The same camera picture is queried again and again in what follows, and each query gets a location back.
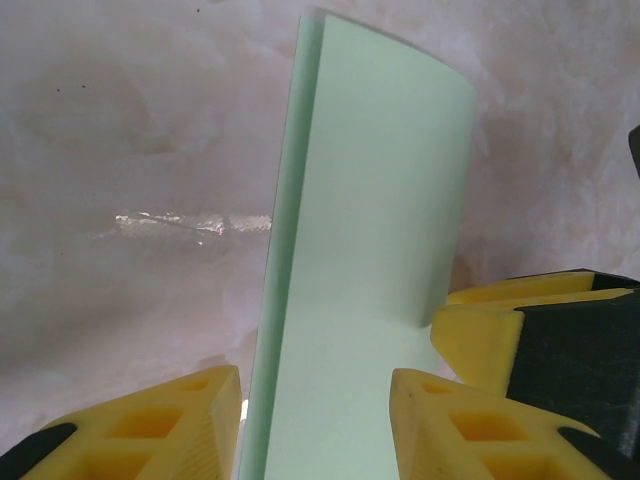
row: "marble background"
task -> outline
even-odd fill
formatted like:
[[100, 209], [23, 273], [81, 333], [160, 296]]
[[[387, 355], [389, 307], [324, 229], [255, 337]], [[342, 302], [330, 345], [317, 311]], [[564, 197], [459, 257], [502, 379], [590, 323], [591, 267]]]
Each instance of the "marble background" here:
[[247, 390], [312, 5], [479, 91], [453, 289], [576, 267], [640, 277], [633, 0], [2, 2], [0, 451], [198, 368], [238, 364]]

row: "black rubber pad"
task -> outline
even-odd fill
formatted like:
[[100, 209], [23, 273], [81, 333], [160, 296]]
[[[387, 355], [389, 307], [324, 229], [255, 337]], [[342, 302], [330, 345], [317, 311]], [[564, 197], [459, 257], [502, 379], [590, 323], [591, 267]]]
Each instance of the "black rubber pad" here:
[[629, 458], [640, 436], [640, 293], [522, 307], [507, 397], [588, 425]]
[[612, 480], [640, 480], [640, 467], [602, 438], [571, 427], [559, 428], [558, 433]]
[[535, 278], [543, 275], [553, 275], [556, 273], [579, 273], [579, 272], [591, 272], [593, 276], [593, 284], [591, 290], [608, 290], [610, 288], [638, 288], [640, 287], [640, 281], [632, 278], [622, 277], [620, 275], [612, 275], [611, 273], [602, 273], [595, 270], [589, 270], [588, 268], [576, 268], [573, 270], [561, 270], [558, 272], [540, 273], [538, 275], [527, 275], [526, 277], [513, 277], [510, 280], [517, 280], [521, 278]]
[[73, 423], [61, 423], [29, 435], [0, 457], [0, 479], [22, 478], [77, 429]]
[[633, 163], [636, 166], [638, 176], [640, 176], [640, 125], [631, 130], [629, 133], [629, 149], [633, 157]]

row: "yellow foam block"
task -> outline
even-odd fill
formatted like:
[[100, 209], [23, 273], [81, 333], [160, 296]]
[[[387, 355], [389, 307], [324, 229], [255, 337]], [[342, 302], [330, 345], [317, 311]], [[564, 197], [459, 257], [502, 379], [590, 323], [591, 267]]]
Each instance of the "yellow foam block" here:
[[467, 385], [505, 395], [524, 313], [454, 305], [439, 309], [431, 343]]
[[[498, 293], [501, 292], [500, 285], [503, 283], [506, 282], [493, 284], [497, 286]], [[492, 285], [482, 288], [490, 292]], [[613, 288], [447, 305], [440, 308], [434, 316], [431, 343], [464, 383], [491, 393], [506, 395], [525, 321], [524, 312], [514, 309], [607, 300], [631, 293], [631, 289]]]
[[605, 480], [558, 433], [585, 425], [417, 370], [395, 370], [391, 427], [400, 480]]
[[447, 302], [456, 305], [588, 292], [594, 277], [595, 272], [560, 272], [514, 278], [451, 293]]
[[24, 480], [228, 479], [240, 422], [238, 369], [216, 367], [59, 418], [77, 431]]

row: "white marble surface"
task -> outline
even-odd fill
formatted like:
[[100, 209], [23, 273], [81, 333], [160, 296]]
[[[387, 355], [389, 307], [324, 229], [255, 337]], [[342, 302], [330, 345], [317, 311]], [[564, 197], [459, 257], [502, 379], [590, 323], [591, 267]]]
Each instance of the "white marble surface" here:
[[[0, 4], [0, 451], [201, 367], [238, 364], [247, 388], [311, 5]], [[626, 145], [640, 123], [640, 4], [313, 5], [418, 44], [478, 88], [454, 288], [572, 267], [640, 277]]]

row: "green cardboard sheet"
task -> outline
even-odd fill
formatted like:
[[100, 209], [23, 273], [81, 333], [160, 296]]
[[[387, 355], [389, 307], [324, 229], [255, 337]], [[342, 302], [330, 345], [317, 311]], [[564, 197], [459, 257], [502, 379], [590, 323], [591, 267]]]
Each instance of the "green cardboard sheet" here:
[[241, 480], [398, 478], [391, 373], [438, 366], [475, 109], [428, 55], [302, 20]]

